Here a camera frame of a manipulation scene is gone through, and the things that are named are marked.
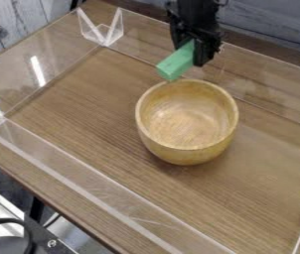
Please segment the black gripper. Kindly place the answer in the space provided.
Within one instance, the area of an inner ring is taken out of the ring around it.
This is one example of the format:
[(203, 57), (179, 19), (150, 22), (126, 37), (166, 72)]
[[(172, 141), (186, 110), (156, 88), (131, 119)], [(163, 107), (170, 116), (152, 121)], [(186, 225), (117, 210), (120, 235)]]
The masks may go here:
[(194, 38), (194, 66), (202, 67), (221, 51), (218, 11), (225, 4), (222, 0), (167, 0), (164, 3), (174, 48)]

